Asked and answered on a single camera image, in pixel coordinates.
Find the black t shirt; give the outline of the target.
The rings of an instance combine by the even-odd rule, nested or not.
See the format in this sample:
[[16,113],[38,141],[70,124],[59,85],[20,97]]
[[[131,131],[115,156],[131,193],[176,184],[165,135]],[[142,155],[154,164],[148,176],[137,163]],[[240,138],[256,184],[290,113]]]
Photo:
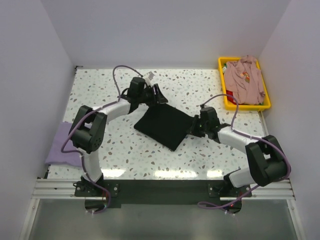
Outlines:
[[134,129],[175,151],[188,134],[193,117],[168,104],[149,107]]

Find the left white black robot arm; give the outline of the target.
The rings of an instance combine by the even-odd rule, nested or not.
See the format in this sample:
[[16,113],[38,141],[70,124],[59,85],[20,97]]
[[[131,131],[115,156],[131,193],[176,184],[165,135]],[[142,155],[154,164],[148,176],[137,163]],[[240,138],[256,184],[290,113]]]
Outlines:
[[151,84],[147,77],[134,77],[116,101],[98,107],[83,105],[79,108],[67,137],[75,150],[65,150],[62,147],[61,152],[80,155],[82,178],[88,181],[85,188],[88,193],[99,196],[104,190],[99,148],[104,140],[106,125],[118,117],[132,113],[141,104],[153,107],[166,103],[168,100],[157,83]]

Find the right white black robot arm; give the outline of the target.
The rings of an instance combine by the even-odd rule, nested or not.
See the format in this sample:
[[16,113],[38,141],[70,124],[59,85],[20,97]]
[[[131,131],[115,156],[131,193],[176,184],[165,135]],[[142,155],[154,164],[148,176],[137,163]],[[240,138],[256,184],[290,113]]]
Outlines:
[[223,177],[223,192],[235,196],[243,186],[256,184],[265,187],[289,177],[291,167],[278,140],[273,135],[265,137],[249,135],[227,123],[220,123],[213,107],[200,106],[189,133],[196,137],[208,137],[246,154],[248,167],[238,169]]

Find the yellow plastic bin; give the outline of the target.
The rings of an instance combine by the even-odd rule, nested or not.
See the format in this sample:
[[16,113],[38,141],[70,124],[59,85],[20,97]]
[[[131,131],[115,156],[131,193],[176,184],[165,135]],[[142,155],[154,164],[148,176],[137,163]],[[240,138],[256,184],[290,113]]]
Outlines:
[[[221,84],[222,84],[222,92],[224,94],[226,94],[226,87],[225,87],[225,80],[224,80],[224,73],[225,70],[227,68],[226,63],[228,61],[238,61],[239,59],[241,59],[242,57],[219,57],[218,58],[218,70],[220,73],[220,79],[221,79]],[[258,69],[260,69],[258,60],[256,62],[256,66]],[[265,82],[263,80],[263,76],[262,76],[262,82],[263,82],[263,87],[264,87],[264,91],[265,91],[265,97],[264,97],[264,102],[261,105],[247,105],[247,104],[239,104],[239,110],[240,111],[264,111],[267,110],[271,107],[271,101],[270,98],[268,96],[268,92],[266,89],[266,85]],[[224,107],[227,110],[235,110],[236,109],[236,104],[233,104],[232,102],[228,101],[227,97],[225,96],[223,98],[223,103],[224,103]]]

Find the red garment in bin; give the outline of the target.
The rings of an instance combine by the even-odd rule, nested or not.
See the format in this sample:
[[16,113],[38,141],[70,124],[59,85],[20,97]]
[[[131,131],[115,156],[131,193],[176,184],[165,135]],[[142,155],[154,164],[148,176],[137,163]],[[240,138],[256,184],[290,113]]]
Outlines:
[[227,100],[231,103],[233,103],[234,105],[236,105],[236,99],[234,98],[233,96],[233,92],[232,91],[229,91],[229,90],[226,90],[226,94],[227,94]]

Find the pink shirt in bin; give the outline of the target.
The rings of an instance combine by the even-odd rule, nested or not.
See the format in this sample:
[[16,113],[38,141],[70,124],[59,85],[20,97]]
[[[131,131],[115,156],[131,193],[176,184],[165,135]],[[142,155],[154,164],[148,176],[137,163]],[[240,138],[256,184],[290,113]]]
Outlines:
[[227,91],[240,105],[261,105],[265,100],[265,90],[257,59],[246,55],[237,61],[227,61],[224,72]]

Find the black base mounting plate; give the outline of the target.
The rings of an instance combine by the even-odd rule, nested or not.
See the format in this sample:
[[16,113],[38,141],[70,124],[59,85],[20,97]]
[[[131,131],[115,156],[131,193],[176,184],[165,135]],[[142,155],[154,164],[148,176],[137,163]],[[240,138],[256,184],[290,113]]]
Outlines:
[[84,206],[94,213],[104,208],[123,205],[196,205],[224,206],[230,213],[238,213],[242,202],[228,204],[241,195],[251,197],[249,185],[229,187],[223,180],[115,180],[100,179],[96,184],[82,178],[73,183],[74,195],[84,198]]

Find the folded lavender t shirt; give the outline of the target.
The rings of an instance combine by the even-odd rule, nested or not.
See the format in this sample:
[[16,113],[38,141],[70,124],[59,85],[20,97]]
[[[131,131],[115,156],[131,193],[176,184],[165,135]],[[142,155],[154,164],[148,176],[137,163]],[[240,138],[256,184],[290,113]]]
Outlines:
[[81,167],[80,155],[76,152],[62,153],[61,148],[66,141],[72,124],[70,122],[61,122],[53,138],[53,142],[45,160],[47,165],[68,165],[72,167]]

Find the aluminium extrusion rail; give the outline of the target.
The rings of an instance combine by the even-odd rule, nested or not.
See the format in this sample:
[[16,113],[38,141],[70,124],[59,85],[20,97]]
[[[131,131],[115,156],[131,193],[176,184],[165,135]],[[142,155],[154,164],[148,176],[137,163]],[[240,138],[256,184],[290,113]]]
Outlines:
[[[161,194],[194,194],[196,197],[204,195],[205,198],[220,197],[224,200],[235,199],[241,194],[251,190],[249,197],[254,200],[294,200],[295,195],[291,182],[284,180],[270,183],[267,186],[254,189],[254,185],[231,189],[221,192],[222,180],[121,180],[107,179],[105,188],[113,198],[124,196],[126,193],[150,196]],[[94,192],[83,186],[77,179],[38,179],[31,197],[33,199],[71,199],[81,198],[97,200],[103,196],[101,192]]]

